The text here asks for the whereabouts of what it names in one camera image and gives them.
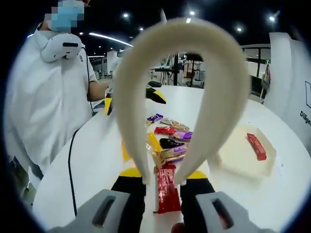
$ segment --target snack wrapper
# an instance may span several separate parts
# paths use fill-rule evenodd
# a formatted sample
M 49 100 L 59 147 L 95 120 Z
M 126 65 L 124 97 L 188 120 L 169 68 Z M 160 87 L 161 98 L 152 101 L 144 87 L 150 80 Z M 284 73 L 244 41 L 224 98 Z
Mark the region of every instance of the snack wrapper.
M 180 141 L 190 142 L 192 132 L 175 131 L 170 135 L 170 138 L 175 138 Z
M 159 152 L 163 150 L 154 133 L 147 133 L 147 144 L 151 146 L 152 151 Z
M 169 118 L 163 118 L 161 120 L 161 123 L 166 124 L 166 125 L 170 125 L 174 129 L 181 130 L 181 131 L 188 132 L 190 130 L 190 128 L 188 126 L 185 126 L 184 124 L 179 123 L 178 121 L 175 121 L 175 120 L 172 120 L 172 119 L 169 119 Z
M 152 123 L 155 123 L 155 122 L 161 120 L 162 118 L 163 118 L 163 115 L 161 115 L 159 113 L 157 113 L 151 117 L 148 117 L 147 118 L 147 125 L 151 125 Z
M 263 148 L 262 144 L 259 142 L 258 138 L 252 133 L 247 133 L 247 139 L 249 143 L 252 145 L 257 155 L 257 160 L 258 161 L 266 160 L 267 159 L 266 151 Z
M 175 129 L 171 126 L 164 126 L 164 127 L 156 127 L 155 133 L 160 134 L 173 134 L 175 132 Z
M 169 150 L 155 151 L 151 155 L 154 159 L 155 165 L 158 168 L 161 168 L 167 162 L 177 162 L 182 160 L 186 155 L 187 149 L 188 145 L 184 144 Z
M 182 146 L 184 145 L 185 143 L 182 143 L 182 142 L 175 142 L 174 140 L 172 139 L 168 139 L 168 138 L 161 138 L 160 139 L 160 146 L 163 148 L 163 149 L 172 149 L 174 147 L 179 147 L 179 146 Z
M 157 170 L 158 211 L 167 212 L 181 211 L 178 190 L 174 185 L 175 165 L 167 164 Z

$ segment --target white panel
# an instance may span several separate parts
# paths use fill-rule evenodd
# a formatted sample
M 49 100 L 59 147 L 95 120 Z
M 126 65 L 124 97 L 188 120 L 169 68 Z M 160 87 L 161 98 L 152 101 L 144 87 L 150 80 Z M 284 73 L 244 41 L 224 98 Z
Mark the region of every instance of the white panel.
M 292 40 L 286 33 L 270 33 L 270 40 L 271 85 L 264 105 L 295 132 L 310 153 L 310 57 L 302 42 Z
M 290 94 L 292 61 L 290 37 L 286 33 L 270 33 L 271 84 L 264 105 L 284 120 Z
M 293 76 L 284 121 L 311 152 L 311 60 L 302 42 L 290 40 Z

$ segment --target black cable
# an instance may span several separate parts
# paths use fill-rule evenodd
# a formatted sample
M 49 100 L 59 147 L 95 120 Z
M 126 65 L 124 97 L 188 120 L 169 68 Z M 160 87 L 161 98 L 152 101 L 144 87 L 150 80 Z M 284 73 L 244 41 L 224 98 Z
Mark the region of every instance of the black cable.
M 164 85 L 164 72 L 161 71 L 161 80 L 162 80 L 162 85 Z
M 88 99 L 90 99 L 90 94 L 89 94 L 89 71 L 88 71 L 88 60 L 87 60 L 87 53 L 86 53 L 86 69 L 87 69 L 87 85 L 88 85 L 88 87 L 87 87 L 87 95 L 86 95 L 86 97 L 88 98 Z M 92 107 L 92 102 L 91 102 L 91 100 L 89 101 L 89 105 L 91 106 L 91 110 L 92 110 L 92 114 L 93 114 L 93 116 L 95 115 L 95 113 L 94 113 L 94 110 L 93 110 L 93 107 Z
M 74 215 L 77 217 L 77 205 L 76 205 L 76 198 L 74 195 L 74 189 L 73 189 L 73 182 L 72 182 L 72 175 L 71 175 L 71 168 L 70 168 L 70 158 L 71 158 L 71 148 L 73 144 L 74 137 L 76 136 L 77 132 L 79 130 L 76 130 L 72 136 L 70 148 L 69 148 L 69 155 L 68 155 L 68 171 L 69 171 L 69 178 L 70 178 L 70 186 L 71 186 L 71 194 L 72 194 L 72 203 L 73 203 L 73 210 L 74 210 Z
M 89 70 L 88 70 L 88 60 L 87 60 L 87 53 L 86 53 L 86 69 L 87 69 L 87 83 L 88 83 L 88 88 L 87 88 L 87 98 L 89 98 Z M 89 101 L 89 104 L 92 109 L 93 115 L 95 115 L 92 103 Z M 76 130 L 72 136 L 70 148 L 69 148 L 69 155 L 68 155 L 68 171 L 69 171 L 69 178 L 70 178 L 70 186 L 71 186 L 71 194 L 72 194 L 72 204 L 73 204 L 73 210 L 74 210 L 74 215 L 77 217 L 77 205 L 76 205 L 76 198 L 74 194 L 74 188 L 73 188 L 73 181 L 72 181 L 72 175 L 71 175 L 71 168 L 70 168 L 70 158 L 71 158 L 71 149 L 72 149 L 72 144 L 73 140 L 79 130 Z
M 167 72 L 167 75 L 169 76 L 169 85 L 170 85 L 170 81 L 172 81 L 173 82 L 173 85 L 174 85 L 174 80 L 172 80 L 172 76 L 173 76 L 173 74 L 169 74 L 169 72 Z

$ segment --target gold candy wrapper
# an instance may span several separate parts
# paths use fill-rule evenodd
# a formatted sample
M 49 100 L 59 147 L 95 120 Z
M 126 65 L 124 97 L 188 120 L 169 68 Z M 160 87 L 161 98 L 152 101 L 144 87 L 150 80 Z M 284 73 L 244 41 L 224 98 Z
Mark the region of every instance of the gold candy wrapper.
M 155 165 L 161 168 L 167 162 L 173 162 L 176 160 L 183 159 L 186 155 L 188 145 L 184 144 L 179 147 L 175 147 L 169 150 L 162 150 L 159 152 L 153 152 L 152 158 L 154 159 Z
M 188 126 L 185 126 L 184 124 L 179 123 L 178 121 L 175 121 L 175 120 L 172 120 L 172 119 L 169 119 L 169 118 L 163 118 L 161 120 L 161 123 L 166 124 L 166 125 L 170 125 L 174 129 L 181 130 L 181 131 L 188 132 L 190 130 L 190 128 Z

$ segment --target red snack package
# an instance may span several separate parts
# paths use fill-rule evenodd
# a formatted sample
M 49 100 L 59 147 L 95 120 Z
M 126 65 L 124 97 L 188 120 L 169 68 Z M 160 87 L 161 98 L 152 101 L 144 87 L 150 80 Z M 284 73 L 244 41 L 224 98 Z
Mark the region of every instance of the red snack package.
M 173 134 L 175 132 L 175 129 L 171 126 L 164 126 L 164 127 L 156 127 L 155 133 L 160 134 Z
M 262 144 L 259 142 L 258 138 L 252 133 L 247 133 L 247 139 L 249 143 L 252 145 L 257 155 L 257 160 L 258 161 L 266 160 L 267 159 L 266 151 L 263 148 Z
M 166 164 L 157 170 L 158 214 L 181 211 L 178 191 L 173 182 L 175 169 L 174 164 Z

